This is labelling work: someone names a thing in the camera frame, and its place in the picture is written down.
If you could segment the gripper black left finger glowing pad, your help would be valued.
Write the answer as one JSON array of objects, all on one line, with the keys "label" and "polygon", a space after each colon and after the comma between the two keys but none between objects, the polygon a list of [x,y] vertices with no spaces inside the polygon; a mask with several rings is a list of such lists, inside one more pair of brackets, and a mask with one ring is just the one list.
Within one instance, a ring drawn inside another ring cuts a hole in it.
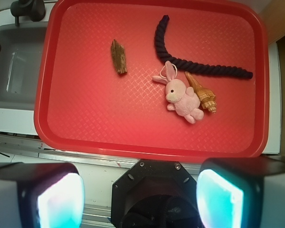
[{"label": "gripper black left finger glowing pad", "polygon": [[84,204],[75,165],[0,162],[0,228],[78,228]]}]

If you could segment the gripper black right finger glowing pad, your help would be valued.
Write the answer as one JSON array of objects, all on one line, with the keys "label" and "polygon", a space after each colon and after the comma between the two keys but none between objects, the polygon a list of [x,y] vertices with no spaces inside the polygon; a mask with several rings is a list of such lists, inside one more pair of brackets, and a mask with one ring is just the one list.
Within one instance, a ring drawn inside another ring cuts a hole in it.
[{"label": "gripper black right finger glowing pad", "polygon": [[196,199],[206,228],[285,228],[285,157],[207,159]]}]

